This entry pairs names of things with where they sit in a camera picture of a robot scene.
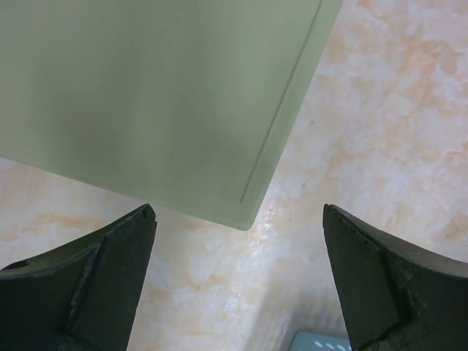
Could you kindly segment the light green plastic bin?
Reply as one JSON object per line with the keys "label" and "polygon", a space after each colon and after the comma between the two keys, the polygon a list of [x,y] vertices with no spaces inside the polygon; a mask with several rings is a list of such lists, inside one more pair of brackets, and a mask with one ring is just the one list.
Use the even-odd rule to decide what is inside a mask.
{"label": "light green plastic bin", "polygon": [[340,1],[3,1],[1,155],[238,230]]}

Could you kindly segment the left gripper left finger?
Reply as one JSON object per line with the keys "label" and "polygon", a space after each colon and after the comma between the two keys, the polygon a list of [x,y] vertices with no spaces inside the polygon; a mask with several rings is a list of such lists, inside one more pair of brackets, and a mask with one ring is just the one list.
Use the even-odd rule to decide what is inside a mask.
{"label": "left gripper left finger", "polygon": [[2,350],[126,350],[156,233],[148,205],[1,270]]}

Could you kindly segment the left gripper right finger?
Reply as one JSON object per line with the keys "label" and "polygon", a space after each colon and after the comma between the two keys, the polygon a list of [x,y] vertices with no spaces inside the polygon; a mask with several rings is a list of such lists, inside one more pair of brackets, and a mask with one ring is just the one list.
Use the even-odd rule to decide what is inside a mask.
{"label": "left gripper right finger", "polygon": [[467,264],[335,205],[322,226],[353,350],[466,350]]}

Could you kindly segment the light blue plastic bin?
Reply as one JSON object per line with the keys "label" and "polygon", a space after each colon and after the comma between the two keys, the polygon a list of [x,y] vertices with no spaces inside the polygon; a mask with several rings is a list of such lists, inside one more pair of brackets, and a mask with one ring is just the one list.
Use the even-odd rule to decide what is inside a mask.
{"label": "light blue plastic bin", "polygon": [[296,333],[289,351],[352,351],[350,341],[306,331]]}

